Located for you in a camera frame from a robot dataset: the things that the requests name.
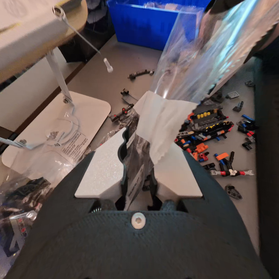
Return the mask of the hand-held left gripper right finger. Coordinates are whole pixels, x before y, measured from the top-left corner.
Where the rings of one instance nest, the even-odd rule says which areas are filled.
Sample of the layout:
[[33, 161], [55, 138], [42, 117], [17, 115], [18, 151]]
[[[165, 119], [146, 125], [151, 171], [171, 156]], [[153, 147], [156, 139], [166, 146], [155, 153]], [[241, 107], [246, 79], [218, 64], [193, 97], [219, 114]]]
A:
[[175, 143], [152, 169], [150, 193], [154, 203], [203, 197], [183, 150]]

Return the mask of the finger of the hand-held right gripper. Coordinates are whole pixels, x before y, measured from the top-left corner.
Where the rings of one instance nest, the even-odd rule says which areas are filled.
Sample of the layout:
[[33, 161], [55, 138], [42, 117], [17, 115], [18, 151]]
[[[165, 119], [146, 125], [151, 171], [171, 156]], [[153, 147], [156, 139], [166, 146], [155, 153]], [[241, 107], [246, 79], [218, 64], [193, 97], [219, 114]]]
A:
[[210, 1], [200, 37], [198, 92], [212, 94], [278, 39], [278, 1]]

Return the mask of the blue plastic bin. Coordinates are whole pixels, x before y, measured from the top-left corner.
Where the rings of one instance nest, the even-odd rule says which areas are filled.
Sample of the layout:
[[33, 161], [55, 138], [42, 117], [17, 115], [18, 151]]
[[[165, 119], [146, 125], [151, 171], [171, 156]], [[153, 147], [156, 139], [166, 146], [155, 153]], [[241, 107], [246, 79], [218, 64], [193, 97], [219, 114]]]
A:
[[209, 3], [208, 0], [111, 0], [107, 6], [119, 42], [162, 51], [180, 10], [190, 12], [186, 37], [191, 41], [197, 36], [196, 11], [202, 13]]

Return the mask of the black lego piece red pins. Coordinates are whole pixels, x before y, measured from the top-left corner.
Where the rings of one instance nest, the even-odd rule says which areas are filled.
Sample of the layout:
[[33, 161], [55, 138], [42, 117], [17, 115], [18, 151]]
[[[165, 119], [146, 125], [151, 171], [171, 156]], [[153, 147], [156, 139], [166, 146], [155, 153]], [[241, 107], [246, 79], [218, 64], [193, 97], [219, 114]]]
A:
[[118, 114], [111, 114], [109, 115], [109, 119], [111, 120], [111, 122], [115, 122], [115, 121], [120, 121], [122, 120], [124, 117], [126, 117], [128, 115], [128, 112], [134, 107], [134, 104], [131, 103], [129, 104], [126, 108], [122, 108], [121, 112]]

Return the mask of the clear bag of dark parts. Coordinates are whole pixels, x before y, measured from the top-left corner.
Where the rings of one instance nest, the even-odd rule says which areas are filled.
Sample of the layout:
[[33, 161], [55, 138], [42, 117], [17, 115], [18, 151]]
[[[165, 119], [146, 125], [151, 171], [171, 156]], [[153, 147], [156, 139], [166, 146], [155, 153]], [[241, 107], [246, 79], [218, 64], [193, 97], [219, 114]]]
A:
[[0, 270], [4, 277], [25, 244], [42, 204], [54, 188], [44, 177], [1, 186]]

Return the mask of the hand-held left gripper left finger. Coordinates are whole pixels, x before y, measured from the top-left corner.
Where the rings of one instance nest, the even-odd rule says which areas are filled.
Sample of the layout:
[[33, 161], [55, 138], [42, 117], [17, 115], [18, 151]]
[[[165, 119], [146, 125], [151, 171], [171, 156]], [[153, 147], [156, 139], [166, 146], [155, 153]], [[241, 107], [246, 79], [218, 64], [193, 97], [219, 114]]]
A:
[[118, 200], [127, 194], [129, 128], [124, 127], [98, 147], [75, 192], [76, 198]]

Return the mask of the clear bags of parts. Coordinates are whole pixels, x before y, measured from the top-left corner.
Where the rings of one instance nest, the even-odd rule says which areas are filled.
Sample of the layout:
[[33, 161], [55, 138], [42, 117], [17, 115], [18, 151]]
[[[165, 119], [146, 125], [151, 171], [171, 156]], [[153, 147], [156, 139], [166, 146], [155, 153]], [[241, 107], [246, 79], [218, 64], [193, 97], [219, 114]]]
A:
[[189, 11], [182, 10], [177, 15], [159, 60], [151, 91], [144, 95], [133, 144], [143, 145], [147, 151], [140, 151], [138, 160], [130, 159], [130, 178], [134, 180], [130, 182], [131, 189], [126, 195], [125, 211], [137, 196], [148, 173], [174, 143], [187, 116], [213, 94], [198, 92], [198, 79], [204, 76], [198, 73], [198, 66], [203, 54], [200, 29], [205, 14], [196, 11], [197, 36], [191, 41], [186, 37], [189, 15]]

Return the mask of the clear bag with warning print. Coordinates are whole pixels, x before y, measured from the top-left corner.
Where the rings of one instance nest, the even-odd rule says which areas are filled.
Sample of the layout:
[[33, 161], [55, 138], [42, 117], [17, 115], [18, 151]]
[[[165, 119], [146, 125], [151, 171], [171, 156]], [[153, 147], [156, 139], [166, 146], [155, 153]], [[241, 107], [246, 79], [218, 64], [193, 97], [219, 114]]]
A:
[[45, 142], [33, 150], [20, 150], [12, 161], [5, 182], [43, 177], [53, 186], [57, 185], [77, 165], [88, 144], [88, 138], [77, 131], [63, 146], [51, 146]]

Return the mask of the lego instruction booklet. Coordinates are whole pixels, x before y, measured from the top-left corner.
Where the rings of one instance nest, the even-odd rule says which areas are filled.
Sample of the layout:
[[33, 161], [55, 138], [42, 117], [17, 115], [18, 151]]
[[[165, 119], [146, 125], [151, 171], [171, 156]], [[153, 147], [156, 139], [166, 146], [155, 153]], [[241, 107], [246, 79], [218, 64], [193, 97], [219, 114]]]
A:
[[53, 6], [69, 12], [80, 4], [81, 0], [1, 0], [0, 31], [4, 32], [18, 23], [51, 11]]

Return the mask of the grey red lego axle assembly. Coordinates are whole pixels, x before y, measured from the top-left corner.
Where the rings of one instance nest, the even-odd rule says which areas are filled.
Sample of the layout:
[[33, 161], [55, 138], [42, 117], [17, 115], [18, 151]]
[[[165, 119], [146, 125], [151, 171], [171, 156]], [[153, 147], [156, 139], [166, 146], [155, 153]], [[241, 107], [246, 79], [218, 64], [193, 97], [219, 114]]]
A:
[[248, 171], [236, 171], [236, 170], [229, 170], [229, 171], [216, 171], [216, 170], [211, 170], [210, 174], [213, 176], [232, 176], [232, 177], [237, 177], [237, 176], [254, 176], [254, 173], [251, 170]]

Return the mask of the partly built lego engine block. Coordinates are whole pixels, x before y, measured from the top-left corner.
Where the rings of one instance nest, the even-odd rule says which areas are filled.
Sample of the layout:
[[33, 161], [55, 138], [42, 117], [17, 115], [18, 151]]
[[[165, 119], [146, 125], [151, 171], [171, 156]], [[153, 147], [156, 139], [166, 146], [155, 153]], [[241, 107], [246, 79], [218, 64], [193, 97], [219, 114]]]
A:
[[193, 131], [191, 138], [200, 141], [209, 141], [219, 136], [226, 138], [225, 135], [232, 130], [234, 123], [222, 110], [223, 106], [210, 109], [197, 107], [189, 114], [187, 121]]

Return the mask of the black curved lego piece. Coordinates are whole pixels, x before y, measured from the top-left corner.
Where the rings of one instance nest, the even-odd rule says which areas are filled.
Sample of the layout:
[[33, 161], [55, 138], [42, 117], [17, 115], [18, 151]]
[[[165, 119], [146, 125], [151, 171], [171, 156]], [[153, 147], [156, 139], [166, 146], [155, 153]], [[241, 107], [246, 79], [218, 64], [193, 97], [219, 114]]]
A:
[[137, 71], [135, 73], [131, 73], [128, 75], [129, 80], [135, 80], [137, 77], [142, 76], [142, 75], [150, 75], [152, 76], [154, 74], [155, 70], [154, 69], [145, 69], [142, 71]]

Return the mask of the pile of lego pieces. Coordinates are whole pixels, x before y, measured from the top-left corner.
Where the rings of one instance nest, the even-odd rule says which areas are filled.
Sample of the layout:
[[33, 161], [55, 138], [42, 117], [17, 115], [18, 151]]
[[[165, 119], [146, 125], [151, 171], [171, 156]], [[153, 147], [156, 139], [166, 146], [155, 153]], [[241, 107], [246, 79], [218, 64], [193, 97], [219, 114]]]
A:
[[[211, 97], [208, 97], [201, 101], [201, 103], [197, 107], [203, 107], [205, 109], [215, 108], [217, 106], [222, 106], [222, 102], [226, 99], [232, 100], [238, 98], [240, 95], [236, 91], [230, 92], [226, 95], [226, 97], [222, 94], [222, 89], [219, 89], [216, 93], [214, 93]], [[192, 157], [198, 161], [199, 163], [208, 161], [209, 152], [207, 151], [208, 145], [207, 142], [211, 140], [220, 141], [222, 136], [218, 138], [210, 139], [209, 141], [200, 141], [191, 138], [191, 134], [193, 131], [189, 126], [189, 122], [186, 120], [183, 122], [174, 142], [184, 151], [187, 151]], [[215, 164], [206, 164], [203, 168], [210, 174], [211, 170], [216, 171], [229, 171], [235, 170], [232, 166], [234, 160], [235, 152], [231, 151], [230, 154], [224, 152], [221, 154], [214, 154], [215, 159], [218, 161], [220, 170], [216, 170]]]

